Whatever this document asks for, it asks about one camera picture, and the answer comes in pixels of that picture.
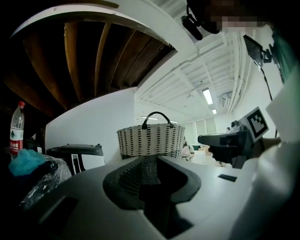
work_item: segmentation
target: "black handle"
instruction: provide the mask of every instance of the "black handle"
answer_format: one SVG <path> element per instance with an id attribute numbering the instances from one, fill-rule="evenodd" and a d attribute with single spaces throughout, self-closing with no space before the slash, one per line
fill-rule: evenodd
<path id="1" fill-rule="evenodd" d="M 144 123 L 142 124 L 142 130 L 146 130 L 147 129 L 147 121 L 148 121 L 149 117 L 151 117 L 154 114 L 160 114 L 160 115 L 162 115 L 168 121 L 168 124 L 170 124 L 170 128 L 174 127 L 174 125 L 170 122 L 170 119 L 168 119 L 168 117 L 166 115 L 164 115 L 162 112 L 152 112 L 152 113 L 150 113 L 147 116 L 147 118 L 145 119 Z"/>

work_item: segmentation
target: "fluorescent light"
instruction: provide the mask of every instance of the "fluorescent light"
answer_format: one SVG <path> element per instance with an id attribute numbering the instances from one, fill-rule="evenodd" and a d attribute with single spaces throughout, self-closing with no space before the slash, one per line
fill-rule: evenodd
<path id="1" fill-rule="evenodd" d="M 206 101 L 207 101 L 208 105 L 212 104 L 212 98 L 211 98 L 210 90 L 208 88 L 204 89 L 203 94 L 206 98 Z"/>
<path id="2" fill-rule="evenodd" d="M 150 118 L 148 118 L 148 119 L 152 119 L 152 120 L 158 120 L 158 118 L 152 118 L 152 117 L 150 117 Z"/>

